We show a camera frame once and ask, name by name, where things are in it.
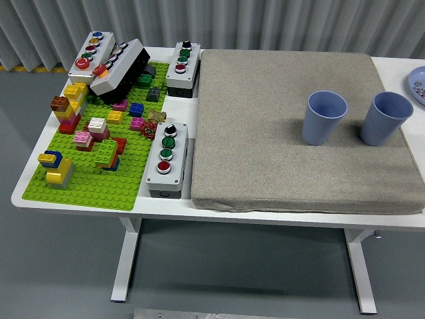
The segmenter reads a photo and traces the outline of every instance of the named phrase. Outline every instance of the gray floor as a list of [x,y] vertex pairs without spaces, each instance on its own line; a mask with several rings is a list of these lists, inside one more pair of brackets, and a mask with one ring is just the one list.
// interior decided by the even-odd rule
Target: gray floor
[[[130,319],[136,308],[362,318],[340,229],[144,220],[126,303],[118,219],[23,213],[13,188],[65,74],[0,72],[0,318]],[[425,315],[425,233],[364,242],[376,318]]]

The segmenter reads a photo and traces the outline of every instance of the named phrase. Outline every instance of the gray fabric pad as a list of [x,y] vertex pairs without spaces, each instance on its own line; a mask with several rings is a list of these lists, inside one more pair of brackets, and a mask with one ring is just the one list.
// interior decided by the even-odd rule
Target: gray fabric pad
[[[301,137],[307,99],[342,95],[347,115],[322,146]],[[365,54],[206,50],[192,200],[199,209],[409,214],[425,186],[401,131],[381,147],[361,125],[384,90]]]

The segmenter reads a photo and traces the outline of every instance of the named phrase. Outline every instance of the white table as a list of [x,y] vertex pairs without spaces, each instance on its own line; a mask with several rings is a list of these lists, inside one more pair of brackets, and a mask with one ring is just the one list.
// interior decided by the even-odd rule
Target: white table
[[[170,48],[146,49],[151,55],[151,61],[169,62],[173,54],[173,49]],[[425,65],[425,60],[373,58],[373,62],[385,89],[404,95],[414,105],[414,114],[403,124],[402,130],[419,170],[422,176],[425,176],[425,147],[422,146],[425,141],[425,129],[423,128],[425,107],[410,95],[406,80],[412,69]],[[126,300],[135,247],[143,218],[342,228],[345,230],[361,312],[364,314],[377,313],[361,241],[378,230],[425,231],[425,212],[416,215],[388,216],[259,211],[227,213],[197,209],[190,200],[190,183],[188,182],[191,180],[197,127],[197,98],[185,99],[167,96],[163,110],[167,113],[168,122],[187,123],[189,127],[189,152],[182,199],[150,198],[146,186],[142,183],[132,211],[112,211],[23,200],[22,194],[38,165],[37,157],[47,149],[58,128],[58,121],[52,113],[12,194],[12,203],[19,209],[32,212],[119,217],[126,228],[126,235],[111,297],[113,301],[118,302]]]

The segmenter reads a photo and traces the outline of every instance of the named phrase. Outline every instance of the blue cup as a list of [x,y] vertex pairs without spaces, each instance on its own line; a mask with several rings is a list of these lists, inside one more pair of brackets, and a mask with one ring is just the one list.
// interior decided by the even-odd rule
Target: blue cup
[[374,96],[360,138],[370,146],[383,145],[413,114],[413,105],[402,95],[381,92]]
[[310,145],[327,141],[348,111],[342,96],[331,91],[317,91],[308,98],[302,138]]

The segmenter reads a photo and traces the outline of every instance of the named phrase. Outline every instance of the black selector switch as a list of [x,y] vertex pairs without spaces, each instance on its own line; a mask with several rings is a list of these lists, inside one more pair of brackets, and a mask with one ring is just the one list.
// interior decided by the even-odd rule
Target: black selector switch
[[189,40],[184,41],[183,44],[181,45],[181,47],[182,47],[182,49],[187,49],[187,50],[190,51],[190,50],[192,50],[192,43]]
[[177,135],[177,129],[175,128],[174,124],[168,125],[164,129],[164,135],[170,138],[174,138]]

